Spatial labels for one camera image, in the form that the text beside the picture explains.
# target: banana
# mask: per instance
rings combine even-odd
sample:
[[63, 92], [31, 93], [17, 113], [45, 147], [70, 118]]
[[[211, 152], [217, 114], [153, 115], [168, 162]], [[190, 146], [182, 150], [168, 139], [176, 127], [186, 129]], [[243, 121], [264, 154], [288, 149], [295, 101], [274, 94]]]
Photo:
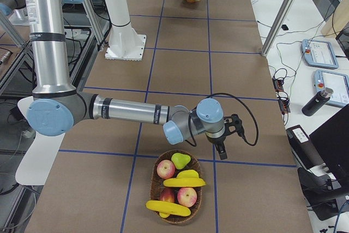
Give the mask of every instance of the banana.
[[164, 180], [164, 186], [166, 187], [193, 188], [193, 187], [201, 187], [205, 185], [206, 185], [206, 182], [202, 178], [196, 178], [196, 177], [169, 178], [168, 180]]
[[185, 178], [185, 177], [198, 178], [198, 173], [194, 169], [189, 169], [189, 170], [183, 170], [177, 175], [177, 178]]
[[159, 212], [159, 215], [160, 215], [160, 217], [162, 217], [162, 218], [168, 218], [168, 217], [170, 216], [170, 214], [168, 214], [168, 213], [162, 213], [162, 212]]
[[153, 211], [177, 215], [181, 217], [187, 217], [191, 214], [190, 209], [188, 209], [187, 207], [181, 206], [176, 203], [160, 201], [160, 200], [149, 200], [146, 203], [146, 207]]

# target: white desk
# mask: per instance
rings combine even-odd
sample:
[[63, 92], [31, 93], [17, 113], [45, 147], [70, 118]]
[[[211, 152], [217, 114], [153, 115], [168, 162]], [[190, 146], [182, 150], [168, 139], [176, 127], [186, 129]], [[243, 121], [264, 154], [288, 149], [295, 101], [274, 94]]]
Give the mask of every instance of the white desk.
[[[275, 20], [275, 17], [279, 11], [279, 8], [283, 0], [251, 0], [251, 2], [256, 16], [256, 20], [263, 24], [271, 26]], [[302, 41], [303, 39], [311, 39], [316, 35], [321, 35], [321, 28], [324, 25], [324, 23], [321, 24], [322, 21], [323, 18], [318, 12], [312, 0], [295, 0], [286, 20], [284, 21], [284, 24], [287, 24], [287, 26], [289, 27], [289, 31], [283, 31], [282, 29], [280, 30], [280, 36], [276, 38], [267, 56], [269, 65], [275, 67], [276, 69], [285, 68], [285, 66], [281, 64], [281, 59], [278, 55], [276, 44], [292, 43], [294, 41]], [[286, 32], [305, 31], [317, 25], [320, 25], [320, 27], [310, 29], [306, 32], [285, 34]], [[264, 42], [265, 37], [268, 35], [270, 28], [259, 23], [258, 29], [260, 31], [262, 41]], [[345, 54], [343, 53], [337, 41], [334, 38], [324, 37], [317, 37], [315, 39], [330, 41], [333, 44], [335, 54], [336, 56], [338, 56], [339, 61], [339, 69], [336, 69], [334, 71], [349, 75], [349, 61], [347, 58], [344, 57]], [[292, 79], [286, 79], [284, 84], [284, 90], [288, 94], [291, 94], [291, 113], [288, 116], [289, 119], [286, 128], [300, 124], [303, 127], [303, 129], [308, 134], [310, 134], [315, 129], [317, 129], [322, 123], [324, 123], [335, 113], [337, 113], [340, 110], [340, 108], [325, 105], [311, 117], [303, 115], [301, 111], [302, 107], [316, 93], [314, 89], [313, 75], [314, 72], [319, 68], [308, 67], [305, 64], [304, 60], [300, 61], [300, 59], [302, 58], [300, 43], [294, 43], [293, 45], [279, 45], [279, 49], [281, 52], [282, 61], [286, 65], [289, 65], [293, 69], [296, 69], [299, 65], [296, 79], [292, 85], [292, 93], [290, 89]], [[289, 76], [292, 76], [294, 74], [294, 72], [291, 69], [288, 68], [287, 70]], [[328, 226], [334, 225], [336, 217], [327, 219], [323, 222], [316, 217], [314, 212], [309, 212], [309, 217], [311, 219], [314, 232], [319, 232], [322, 229], [328, 229], [328, 232], [332, 233], [333, 230], [329, 229]], [[340, 217], [337, 231], [340, 230], [346, 232], [349, 231], [348, 212], [342, 214]]]

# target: white pillar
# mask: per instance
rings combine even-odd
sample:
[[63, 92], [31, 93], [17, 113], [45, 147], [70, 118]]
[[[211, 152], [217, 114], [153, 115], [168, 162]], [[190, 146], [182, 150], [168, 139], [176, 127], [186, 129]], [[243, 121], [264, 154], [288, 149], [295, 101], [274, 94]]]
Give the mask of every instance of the white pillar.
[[105, 58], [142, 60], [146, 36], [138, 35], [132, 28], [126, 0], [105, 2], [113, 24]]

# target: wicker basket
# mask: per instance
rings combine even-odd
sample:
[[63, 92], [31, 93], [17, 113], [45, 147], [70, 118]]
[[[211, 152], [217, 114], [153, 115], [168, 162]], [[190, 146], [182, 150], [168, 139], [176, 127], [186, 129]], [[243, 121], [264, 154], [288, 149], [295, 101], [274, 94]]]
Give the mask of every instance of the wicker basket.
[[[171, 157], [173, 154], [175, 153], [182, 153], [182, 154], [187, 154], [191, 157], [191, 161], [181, 170], [177, 170], [176, 169], [176, 172], [174, 173], [173, 177], [176, 177], [177, 174], [183, 170], [188, 170], [188, 169], [194, 169], [198, 172], [199, 174], [199, 177], [201, 178], [202, 177], [202, 174], [201, 174], [201, 169], [200, 169], [200, 163], [198, 162], [198, 160], [192, 155], [190, 154], [189, 152], [186, 152], [186, 151], [183, 151], [183, 150], [170, 150], [170, 151], [167, 151], [165, 152], [164, 154], [162, 154], [155, 162], [154, 164], [154, 168], [153, 168], [153, 174], [152, 174], [152, 181], [151, 181], [151, 193], [150, 193], [150, 197], [151, 197], [151, 200], [159, 200], [160, 199], [160, 194], [161, 192], [165, 189], [165, 186], [163, 184], [164, 182], [164, 179], [159, 177], [158, 173], [157, 173], [157, 167], [158, 167], [158, 164], [165, 160], [165, 159], [168, 159], [168, 160], [171, 160]], [[162, 220], [170, 223], [170, 224], [180, 224], [180, 223], [184, 223], [184, 222], [187, 222], [189, 221], [192, 217], [195, 216], [195, 214], [197, 213], [198, 209], [200, 208], [201, 206], [201, 190], [202, 187], [195, 187], [195, 191], [196, 191], [196, 194], [197, 194], [197, 200], [195, 202], [195, 204], [190, 207], [190, 211], [191, 211], [191, 214], [187, 217], [181, 217], [181, 216], [175, 216], [175, 215], [170, 215], [169, 217], [167, 218], [162, 218], [159, 216], [159, 212], [156, 212], [156, 214], [159, 216], [159, 218], [161, 218]], [[179, 188], [174, 188], [174, 191], [175, 193], [179, 190]]]

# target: pear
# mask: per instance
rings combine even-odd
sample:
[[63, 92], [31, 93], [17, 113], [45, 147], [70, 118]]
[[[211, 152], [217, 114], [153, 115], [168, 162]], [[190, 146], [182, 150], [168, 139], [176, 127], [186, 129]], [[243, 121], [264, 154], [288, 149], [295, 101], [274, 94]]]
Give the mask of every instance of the pear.
[[174, 163], [176, 169], [182, 169], [191, 161], [191, 157], [186, 154], [175, 153], [172, 155], [171, 161]]

